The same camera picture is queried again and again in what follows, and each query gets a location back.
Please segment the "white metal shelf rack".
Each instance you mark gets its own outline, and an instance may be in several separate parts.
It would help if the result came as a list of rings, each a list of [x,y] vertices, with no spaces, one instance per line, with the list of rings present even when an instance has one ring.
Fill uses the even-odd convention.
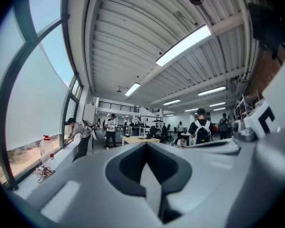
[[[259,93],[256,90],[253,94],[244,95],[242,98],[236,101],[234,107],[235,120],[243,120],[255,109],[254,103],[260,100]]]
[[[161,116],[140,115],[141,126],[139,127],[139,135],[158,137],[165,127],[164,118]]]

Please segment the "black framed curved window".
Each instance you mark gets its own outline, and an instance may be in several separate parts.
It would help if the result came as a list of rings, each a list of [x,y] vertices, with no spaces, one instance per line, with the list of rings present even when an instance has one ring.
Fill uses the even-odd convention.
[[[54,152],[65,147],[65,122],[77,114],[83,84],[71,54],[69,0],[11,0],[0,22],[0,183],[17,190],[41,163],[41,140],[7,150],[5,124],[12,88],[24,63],[41,45],[68,87],[57,135],[49,136]]]

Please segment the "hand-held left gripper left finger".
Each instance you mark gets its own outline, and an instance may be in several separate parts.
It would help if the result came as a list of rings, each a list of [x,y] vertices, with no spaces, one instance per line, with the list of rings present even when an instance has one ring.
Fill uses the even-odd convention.
[[[138,147],[130,144],[77,159],[43,181],[26,201],[59,227],[159,228],[145,197],[126,195],[107,179],[110,160]]]

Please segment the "rows of ceiling light panels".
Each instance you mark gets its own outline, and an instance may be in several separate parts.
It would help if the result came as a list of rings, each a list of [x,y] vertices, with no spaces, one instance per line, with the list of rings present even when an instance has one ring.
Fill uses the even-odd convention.
[[[174,93],[223,75],[226,71],[218,45],[219,34],[217,26],[202,25],[159,56],[145,49],[123,46],[129,53],[126,58],[139,73],[128,76],[124,95],[115,99],[130,102],[138,91],[148,88],[150,92],[141,102],[156,104]]]

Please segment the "white partition panel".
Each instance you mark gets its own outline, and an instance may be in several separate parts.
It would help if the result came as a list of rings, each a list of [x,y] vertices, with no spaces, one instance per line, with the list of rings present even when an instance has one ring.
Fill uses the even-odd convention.
[[[85,104],[83,112],[83,123],[88,127],[93,127],[95,124],[96,106],[92,104]]]

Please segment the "wooden table with white legs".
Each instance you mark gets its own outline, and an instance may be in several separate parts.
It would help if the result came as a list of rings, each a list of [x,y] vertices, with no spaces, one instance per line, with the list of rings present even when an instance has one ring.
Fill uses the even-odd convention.
[[[146,142],[146,143],[159,143],[160,142],[160,139],[156,139],[156,138],[149,138],[147,139],[145,136],[129,136],[129,137],[126,137],[126,136],[123,136],[122,137],[122,146],[125,145],[125,143],[127,144],[136,144],[136,143],[143,143],[143,142]]]

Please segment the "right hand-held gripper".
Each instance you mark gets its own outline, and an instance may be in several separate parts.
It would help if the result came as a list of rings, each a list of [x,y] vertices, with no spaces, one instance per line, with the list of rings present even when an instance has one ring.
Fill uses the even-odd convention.
[[[278,125],[268,102],[262,100],[261,104],[248,116],[235,122],[233,138],[252,142],[280,130],[281,126]],[[232,138],[186,146],[185,149],[213,154],[235,154],[240,151],[239,145]]]

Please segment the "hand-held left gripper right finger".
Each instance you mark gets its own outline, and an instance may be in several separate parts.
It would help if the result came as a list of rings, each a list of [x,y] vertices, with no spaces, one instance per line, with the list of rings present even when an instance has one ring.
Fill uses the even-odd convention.
[[[238,228],[232,207],[251,164],[251,146],[242,145],[236,156],[159,143],[146,146],[149,166],[156,165],[161,201],[157,223],[146,228]]]

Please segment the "white roller blind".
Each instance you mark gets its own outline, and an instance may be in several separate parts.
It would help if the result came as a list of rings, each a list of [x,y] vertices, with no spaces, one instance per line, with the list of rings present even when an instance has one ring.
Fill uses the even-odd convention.
[[[41,45],[20,70],[9,98],[5,135],[7,150],[57,135],[68,87]]]

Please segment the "black body-worn device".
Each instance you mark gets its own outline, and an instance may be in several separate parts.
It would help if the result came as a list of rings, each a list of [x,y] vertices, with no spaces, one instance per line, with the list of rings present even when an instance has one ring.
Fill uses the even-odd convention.
[[[256,3],[248,3],[253,38],[259,41],[263,50],[278,58],[280,47],[285,50],[285,16]]]

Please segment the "black mezzanine railing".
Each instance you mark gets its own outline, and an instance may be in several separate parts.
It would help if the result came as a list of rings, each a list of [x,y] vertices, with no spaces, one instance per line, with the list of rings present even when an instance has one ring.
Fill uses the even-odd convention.
[[[98,106],[102,108],[107,108],[107,109],[128,111],[128,112],[134,112],[134,113],[139,113],[139,109],[140,109],[139,107],[109,103],[109,102],[104,102],[104,101],[100,101]]]

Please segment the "clear plastic bottle red cap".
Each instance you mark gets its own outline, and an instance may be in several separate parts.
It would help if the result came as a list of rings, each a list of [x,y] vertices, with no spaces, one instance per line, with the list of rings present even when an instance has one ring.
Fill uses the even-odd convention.
[[[47,163],[55,158],[54,145],[48,135],[43,135],[40,144],[41,164],[47,166]]]

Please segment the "bundle of white ceiling pipes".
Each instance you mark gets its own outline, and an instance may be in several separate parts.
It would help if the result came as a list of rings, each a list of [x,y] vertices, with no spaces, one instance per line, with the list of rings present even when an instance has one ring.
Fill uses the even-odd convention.
[[[246,0],[238,0],[242,18],[244,22],[244,38],[245,38],[245,57],[244,57],[244,73],[241,81],[245,82],[250,79],[252,71],[256,65],[257,56],[259,53],[259,43],[253,38],[252,22],[248,11]]]

